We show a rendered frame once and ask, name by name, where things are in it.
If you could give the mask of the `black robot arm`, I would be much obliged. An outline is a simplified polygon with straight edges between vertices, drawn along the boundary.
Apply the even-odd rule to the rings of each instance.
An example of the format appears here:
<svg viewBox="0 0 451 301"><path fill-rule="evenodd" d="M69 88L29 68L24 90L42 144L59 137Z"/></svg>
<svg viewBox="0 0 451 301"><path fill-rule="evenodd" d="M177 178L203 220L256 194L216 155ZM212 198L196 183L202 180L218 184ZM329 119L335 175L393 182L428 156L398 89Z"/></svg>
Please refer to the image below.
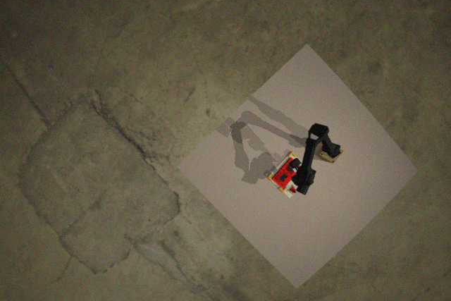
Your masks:
<svg viewBox="0 0 451 301"><path fill-rule="evenodd" d="M318 123L313 124L309 129L309 137L306 141L307 146L304 152L302 165L298 168L296 175L291 177L291 180L297 186L296 191L299 193L306 195L311 182L314 180L316 171L311 168L311 165L318 143L321 142L323 144L321 148L322 151L326 152L332 159L341 154L340 145L331 142L328 132L328 126ZM317 140L313 140L310 138L311 134L314 134L319 138Z"/></svg>

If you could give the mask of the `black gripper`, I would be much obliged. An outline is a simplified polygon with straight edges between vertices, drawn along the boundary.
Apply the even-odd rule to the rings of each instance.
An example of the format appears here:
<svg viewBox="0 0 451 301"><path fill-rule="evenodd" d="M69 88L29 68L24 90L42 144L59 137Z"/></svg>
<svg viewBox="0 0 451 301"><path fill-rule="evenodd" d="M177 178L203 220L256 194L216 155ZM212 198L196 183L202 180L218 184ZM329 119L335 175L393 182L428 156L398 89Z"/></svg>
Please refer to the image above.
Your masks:
<svg viewBox="0 0 451 301"><path fill-rule="evenodd" d="M290 166L291 168L295 168L296 170L299 168L299 165L301 164L301 161L298 158L294 158L291 162L290 162Z"/></svg>

